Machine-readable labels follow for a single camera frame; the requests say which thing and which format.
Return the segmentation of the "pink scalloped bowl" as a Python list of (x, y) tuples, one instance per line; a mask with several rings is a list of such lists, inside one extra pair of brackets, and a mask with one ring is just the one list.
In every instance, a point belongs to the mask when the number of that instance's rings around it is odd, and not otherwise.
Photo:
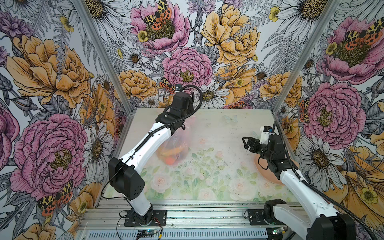
[(262, 177), (274, 184), (283, 186), (284, 184), (275, 176), (273, 172), (270, 171), (270, 169), (267, 168), (268, 162), (261, 158), (259, 154), (256, 154), (254, 159), (255, 166), (259, 173), (262, 175)]

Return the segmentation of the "pink plastic bag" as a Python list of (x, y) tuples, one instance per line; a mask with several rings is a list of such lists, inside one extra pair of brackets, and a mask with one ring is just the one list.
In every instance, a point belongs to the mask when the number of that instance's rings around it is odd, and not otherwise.
[(179, 128), (157, 149), (156, 155), (167, 165), (175, 165), (186, 158), (192, 136), (192, 126), (196, 117), (192, 116), (184, 122), (185, 129)]

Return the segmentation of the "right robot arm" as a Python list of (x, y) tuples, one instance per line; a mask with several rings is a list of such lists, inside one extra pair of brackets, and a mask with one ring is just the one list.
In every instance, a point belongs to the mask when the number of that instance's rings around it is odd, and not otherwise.
[(337, 210), (335, 203), (326, 200), (309, 185), (298, 166), (291, 160), (281, 134), (275, 128), (261, 128), (259, 139), (242, 138), (244, 148), (267, 161), (267, 170), (281, 181), (299, 201), (305, 215), (301, 215), (283, 200), (269, 200), (260, 214), (248, 210), (251, 224), (264, 221), (269, 225), (284, 224), (304, 240), (354, 240), (355, 222), (352, 215)]

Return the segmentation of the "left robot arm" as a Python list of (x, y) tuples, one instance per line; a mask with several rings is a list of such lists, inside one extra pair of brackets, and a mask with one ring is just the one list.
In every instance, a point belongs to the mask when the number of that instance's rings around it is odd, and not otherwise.
[(158, 115), (145, 137), (121, 158), (109, 162), (109, 184), (131, 206), (127, 219), (136, 225), (147, 226), (154, 219), (154, 207), (144, 193), (145, 181), (141, 172), (150, 157), (195, 112), (194, 94), (177, 92), (170, 106)]

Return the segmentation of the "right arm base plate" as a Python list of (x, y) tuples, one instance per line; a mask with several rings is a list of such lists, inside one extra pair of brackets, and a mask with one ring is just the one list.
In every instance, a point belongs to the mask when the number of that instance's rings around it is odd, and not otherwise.
[(251, 226), (268, 226), (269, 223), (264, 219), (264, 211), (260, 209), (248, 209), (246, 217)]

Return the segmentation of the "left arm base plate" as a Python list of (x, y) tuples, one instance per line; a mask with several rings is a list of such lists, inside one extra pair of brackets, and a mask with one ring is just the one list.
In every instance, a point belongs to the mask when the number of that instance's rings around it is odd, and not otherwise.
[(134, 210), (127, 212), (125, 217), (125, 227), (164, 227), (167, 222), (167, 210), (149, 210), (149, 212), (140, 216)]

